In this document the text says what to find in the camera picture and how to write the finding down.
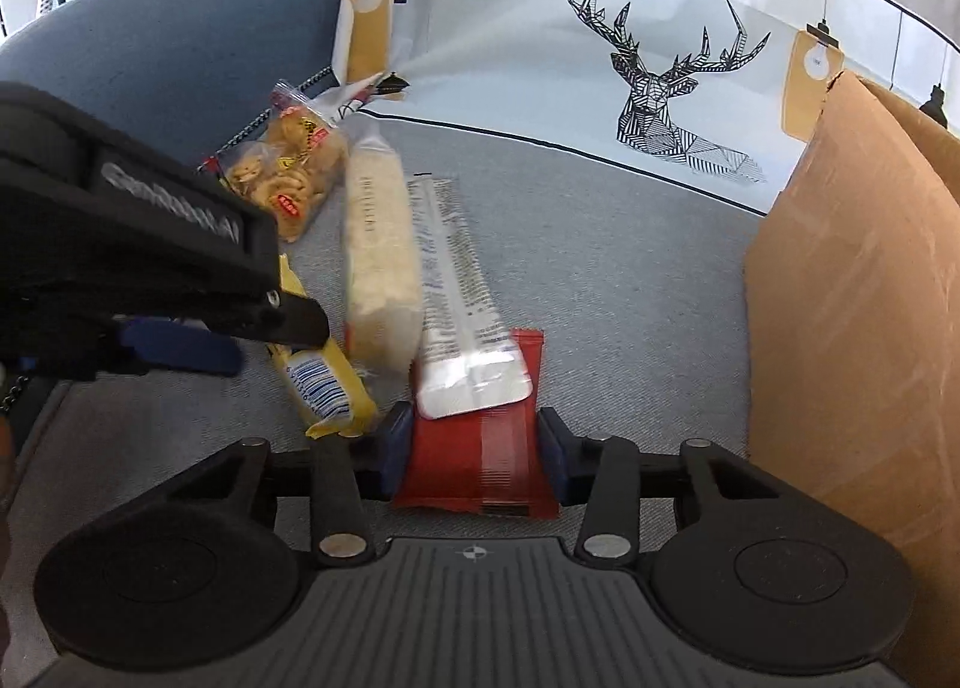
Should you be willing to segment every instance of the bread in plastic package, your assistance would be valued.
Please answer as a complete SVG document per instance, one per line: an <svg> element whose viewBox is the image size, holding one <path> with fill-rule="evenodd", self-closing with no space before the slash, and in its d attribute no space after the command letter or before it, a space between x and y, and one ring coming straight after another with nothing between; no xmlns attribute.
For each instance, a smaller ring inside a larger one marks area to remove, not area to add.
<svg viewBox="0 0 960 688"><path fill-rule="evenodd" d="M296 242L340 178L347 140L302 92L278 82L261 140L229 156L224 178L277 220L277 234Z"/></svg>
<svg viewBox="0 0 960 688"><path fill-rule="evenodd" d="M424 327L424 290L403 167L376 121L354 116L346 124L347 355L405 375Z"/></svg>
<svg viewBox="0 0 960 688"><path fill-rule="evenodd" d="M280 285L285 292L306 297L304 286L280 255ZM268 344L270 357L296 399L296 408L313 439L327 434L359 437L376 417L376 404L331 335L323 349L292 350Z"/></svg>

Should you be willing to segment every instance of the red wrapper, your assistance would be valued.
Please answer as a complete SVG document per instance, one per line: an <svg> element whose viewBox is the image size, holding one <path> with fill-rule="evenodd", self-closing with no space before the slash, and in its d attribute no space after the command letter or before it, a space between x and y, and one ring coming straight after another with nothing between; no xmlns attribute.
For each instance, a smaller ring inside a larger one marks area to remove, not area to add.
<svg viewBox="0 0 960 688"><path fill-rule="evenodd" d="M440 420L417 413L410 461L395 506L557 516L560 508L536 451L536 388L544 332L514 329L510 333L520 345L533 392L516 404Z"/></svg>

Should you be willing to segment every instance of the yellow snack package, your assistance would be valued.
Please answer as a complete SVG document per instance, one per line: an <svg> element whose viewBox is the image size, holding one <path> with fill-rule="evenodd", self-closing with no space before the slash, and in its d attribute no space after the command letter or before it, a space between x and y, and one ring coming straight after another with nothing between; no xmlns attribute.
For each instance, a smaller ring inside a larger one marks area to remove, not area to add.
<svg viewBox="0 0 960 688"><path fill-rule="evenodd" d="M280 287L304 298L304 285L280 255ZM376 404L331 335L323 349L298 350L268 344L270 357L286 381L312 439L327 434L359 437L376 417Z"/></svg>

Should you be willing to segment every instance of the silver screw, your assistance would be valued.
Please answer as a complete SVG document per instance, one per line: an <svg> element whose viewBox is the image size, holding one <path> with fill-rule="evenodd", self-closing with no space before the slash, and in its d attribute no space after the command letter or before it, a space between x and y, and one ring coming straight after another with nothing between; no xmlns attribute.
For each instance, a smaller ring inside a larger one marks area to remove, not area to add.
<svg viewBox="0 0 960 688"><path fill-rule="evenodd" d="M597 533L584 541L584 549L594 558L619 558L630 552L630 540L615 533Z"/></svg>
<svg viewBox="0 0 960 688"><path fill-rule="evenodd" d="M331 558L354 558L367 549L367 540L355 533L331 533L320 540L320 552Z"/></svg>

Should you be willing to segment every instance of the geometric deer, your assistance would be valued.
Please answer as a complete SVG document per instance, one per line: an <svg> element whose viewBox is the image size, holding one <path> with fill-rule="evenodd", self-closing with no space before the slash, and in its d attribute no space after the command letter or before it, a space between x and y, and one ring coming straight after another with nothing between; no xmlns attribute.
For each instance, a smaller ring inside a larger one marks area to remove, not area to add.
<svg viewBox="0 0 960 688"><path fill-rule="evenodd" d="M604 22L604 9L597 9L597 0L584 0L579 4L568 1L580 21L616 49L610 55L613 69L630 85L630 97L620 113L617 140L662 160L687 164L696 172L745 183L765 181L760 166L749 155L717 145L674 124L667 103L671 97L689 95L697 88L697 80L691 78L693 73L726 73L743 68L760 54L770 33L750 52L744 53L747 32L727 0L737 34L733 46L720 53L719 61L710 60L710 39L704 28L700 54L696 57L688 54L683 60L678 54L668 71L650 73L640 58L640 41L627 33L630 3L621 9L613 26L609 26Z"/></svg>

